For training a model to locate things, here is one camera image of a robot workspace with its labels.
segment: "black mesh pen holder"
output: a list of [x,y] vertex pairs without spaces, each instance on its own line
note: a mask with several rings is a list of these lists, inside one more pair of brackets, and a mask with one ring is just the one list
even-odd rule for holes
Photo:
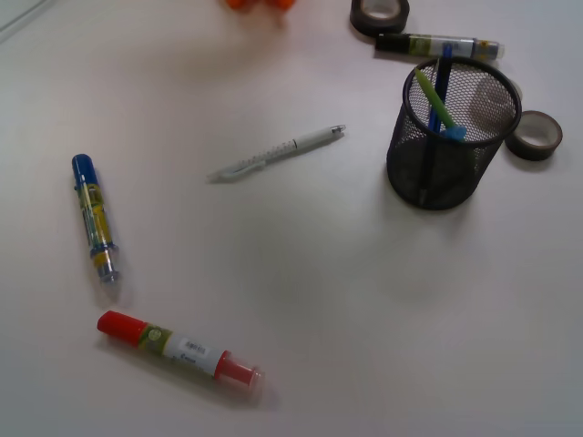
[[[418,67],[434,85],[436,62]],[[448,139],[429,128],[430,105],[411,72],[386,157],[396,193],[424,209],[449,209],[468,199],[522,112],[516,89],[497,69],[465,57],[445,62],[451,63],[445,106],[455,123],[466,127],[465,139]]]

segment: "marker label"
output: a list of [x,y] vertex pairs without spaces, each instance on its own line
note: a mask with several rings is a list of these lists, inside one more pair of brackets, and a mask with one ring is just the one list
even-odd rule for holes
[[192,366],[213,377],[223,353],[156,325],[144,328],[139,336],[138,349]]

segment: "blue marker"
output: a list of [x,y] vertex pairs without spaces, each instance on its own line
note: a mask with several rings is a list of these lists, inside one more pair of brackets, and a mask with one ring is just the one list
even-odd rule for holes
[[87,155],[76,155],[73,158],[73,174],[89,242],[89,255],[97,269],[99,280],[113,284],[119,279],[119,272],[114,266],[118,247],[111,239],[103,196],[91,158]]

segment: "orange object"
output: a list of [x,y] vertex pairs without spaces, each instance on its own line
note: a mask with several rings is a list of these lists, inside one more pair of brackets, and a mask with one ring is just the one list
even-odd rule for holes
[[[233,9],[241,9],[253,3],[253,0],[227,0],[227,5]],[[269,5],[274,5],[280,9],[289,9],[295,4],[295,0],[267,0]]]
[[227,0],[227,5],[233,9],[239,9],[247,4],[247,0]]

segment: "red marker cap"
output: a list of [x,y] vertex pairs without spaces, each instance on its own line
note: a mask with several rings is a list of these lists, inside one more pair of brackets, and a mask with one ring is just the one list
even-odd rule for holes
[[138,346],[139,335],[148,324],[145,321],[108,311],[97,321],[97,329],[117,339],[128,342],[134,347]]

